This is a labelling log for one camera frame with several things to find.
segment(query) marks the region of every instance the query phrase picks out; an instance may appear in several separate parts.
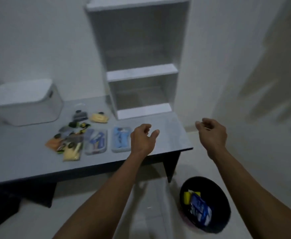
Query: hand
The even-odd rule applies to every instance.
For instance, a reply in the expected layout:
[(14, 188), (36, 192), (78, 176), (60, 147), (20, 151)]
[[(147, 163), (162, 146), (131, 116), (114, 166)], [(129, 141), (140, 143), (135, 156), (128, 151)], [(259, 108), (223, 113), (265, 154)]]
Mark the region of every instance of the hand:
[(142, 124), (131, 133), (131, 154), (142, 156), (144, 159), (153, 151), (160, 130), (155, 130), (148, 137), (150, 128), (151, 124)]
[(211, 159), (217, 151), (225, 149), (227, 139), (225, 126), (214, 119), (208, 118), (203, 118), (202, 122), (196, 121), (195, 126), (199, 131), (201, 144), (205, 147)]

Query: white tabletop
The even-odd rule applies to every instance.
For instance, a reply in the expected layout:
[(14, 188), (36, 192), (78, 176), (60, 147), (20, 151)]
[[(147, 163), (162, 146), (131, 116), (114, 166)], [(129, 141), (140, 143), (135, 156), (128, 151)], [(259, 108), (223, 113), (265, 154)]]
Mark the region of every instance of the white tabletop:
[[(150, 123), (150, 132), (159, 129), (160, 135), (151, 155), (193, 148), (174, 112), (116, 120), (105, 100), (106, 97), (102, 96), (65, 102), (59, 119), (54, 122), (20, 127), (1, 125), (0, 182), (125, 160), (130, 152), (111, 151), (110, 138), (114, 126), (134, 129), (142, 123)], [(108, 130), (108, 148), (102, 154), (87, 156), (82, 152), (79, 161), (63, 162), (63, 156), (45, 147), (45, 143), (72, 120), (76, 110), (87, 111), (89, 116), (94, 112), (105, 112), (110, 117), (107, 124), (86, 121), (92, 128)]]

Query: yellow sponge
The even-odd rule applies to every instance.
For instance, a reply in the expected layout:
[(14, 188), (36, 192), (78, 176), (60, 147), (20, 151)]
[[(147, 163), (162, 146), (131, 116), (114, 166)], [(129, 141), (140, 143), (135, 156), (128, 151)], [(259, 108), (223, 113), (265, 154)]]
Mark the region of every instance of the yellow sponge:
[[(201, 197), (201, 192), (195, 192), (199, 197)], [(190, 204), (190, 198), (191, 198), (191, 194), (190, 192), (184, 192), (184, 204), (188, 205)]]

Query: person's left hand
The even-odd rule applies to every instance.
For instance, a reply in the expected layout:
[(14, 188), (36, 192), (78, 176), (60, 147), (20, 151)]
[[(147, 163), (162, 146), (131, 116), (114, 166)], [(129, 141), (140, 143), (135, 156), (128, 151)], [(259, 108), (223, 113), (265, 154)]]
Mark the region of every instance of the person's left hand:
[(155, 130), (148, 137), (151, 126), (151, 124), (142, 124), (131, 133), (131, 154), (145, 158), (153, 151), (160, 130)]

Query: table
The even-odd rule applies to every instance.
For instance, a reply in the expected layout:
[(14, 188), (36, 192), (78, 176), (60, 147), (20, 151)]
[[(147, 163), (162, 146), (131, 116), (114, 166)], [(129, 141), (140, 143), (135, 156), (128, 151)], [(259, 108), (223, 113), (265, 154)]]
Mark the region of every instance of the table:
[[(111, 131), (114, 126), (129, 126), (132, 129), (142, 123), (152, 124), (150, 132), (160, 130), (153, 152), (143, 164), (163, 162), (170, 182), (182, 151), (193, 146), (174, 112), (146, 117), (116, 120), (111, 112), (108, 96), (64, 102), (60, 117), (43, 124), (15, 127), (0, 126), (0, 190), (9, 191), (50, 207), (55, 184), (59, 181), (116, 171), (130, 152), (111, 151)], [(72, 120), (76, 110), (104, 112), (109, 116), (107, 124), (92, 123), (92, 128), (108, 130), (108, 148), (96, 155), (81, 154), (79, 161), (63, 162), (57, 154), (44, 144), (58, 130)]]

